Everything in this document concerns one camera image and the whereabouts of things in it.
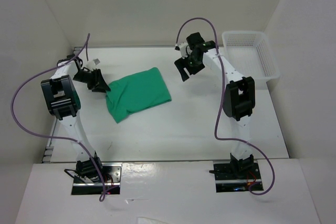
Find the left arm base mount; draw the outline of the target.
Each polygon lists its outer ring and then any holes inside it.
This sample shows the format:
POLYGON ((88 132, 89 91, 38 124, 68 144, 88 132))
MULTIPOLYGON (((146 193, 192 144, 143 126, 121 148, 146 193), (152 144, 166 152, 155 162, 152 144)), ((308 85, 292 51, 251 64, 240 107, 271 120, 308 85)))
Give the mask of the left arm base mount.
MULTIPOLYGON (((99 176, 92 179, 80 177, 74 169, 64 169, 64 172, 72 178, 72 195, 100 195, 102 193, 103 187, 99 176)), ((101 173, 106 186, 107 195, 119 195, 122 164, 103 163, 101 173)))

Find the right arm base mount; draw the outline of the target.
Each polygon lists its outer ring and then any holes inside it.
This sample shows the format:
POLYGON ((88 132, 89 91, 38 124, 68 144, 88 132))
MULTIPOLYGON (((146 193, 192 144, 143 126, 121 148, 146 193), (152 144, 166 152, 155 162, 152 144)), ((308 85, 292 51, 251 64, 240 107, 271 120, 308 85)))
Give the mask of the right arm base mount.
POLYGON ((233 193, 241 191, 263 191, 261 174, 258 163, 252 168, 240 174, 234 174, 230 163, 215 163, 213 169, 209 170, 214 175, 217 193, 233 193))

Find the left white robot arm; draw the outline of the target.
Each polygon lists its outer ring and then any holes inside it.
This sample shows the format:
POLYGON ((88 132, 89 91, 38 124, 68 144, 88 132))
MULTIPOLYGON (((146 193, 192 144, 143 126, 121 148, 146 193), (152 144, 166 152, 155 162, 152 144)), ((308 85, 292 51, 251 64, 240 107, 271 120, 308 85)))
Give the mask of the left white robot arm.
POLYGON ((76 174, 93 182, 104 176, 104 168, 96 151, 91 146, 80 119, 81 103, 73 84, 78 81, 87 85, 92 92, 106 93, 110 91, 101 70, 96 68, 98 59, 86 66, 74 54, 57 62, 58 69, 52 77, 41 82, 41 89, 48 111, 66 128, 71 138, 79 143, 72 143, 77 153, 76 174))

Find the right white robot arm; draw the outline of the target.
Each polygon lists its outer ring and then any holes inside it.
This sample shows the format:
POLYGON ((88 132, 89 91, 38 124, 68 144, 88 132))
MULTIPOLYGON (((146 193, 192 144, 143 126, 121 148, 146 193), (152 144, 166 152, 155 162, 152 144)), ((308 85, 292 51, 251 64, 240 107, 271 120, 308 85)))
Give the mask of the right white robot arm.
POLYGON ((255 81, 237 71, 216 49, 214 41, 205 41, 200 33, 189 35, 186 42, 175 45, 181 58, 174 62, 182 81, 209 67, 222 81, 222 111, 229 118, 232 138, 239 141, 232 144, 230 167, 217 173, 231 173, 235 178, 247 175, 254 163, 250 142, 250 117, 255 107, 255 81))

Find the green tank top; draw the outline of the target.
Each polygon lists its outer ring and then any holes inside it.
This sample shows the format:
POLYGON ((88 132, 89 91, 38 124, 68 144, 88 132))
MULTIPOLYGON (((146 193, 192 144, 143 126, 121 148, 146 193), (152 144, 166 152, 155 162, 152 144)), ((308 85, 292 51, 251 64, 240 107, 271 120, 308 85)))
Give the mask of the green tank top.
POLYGON ((116 123, 131 114, 172 101, 157 67, 112 81, 108 86, 107 109, 116 123))

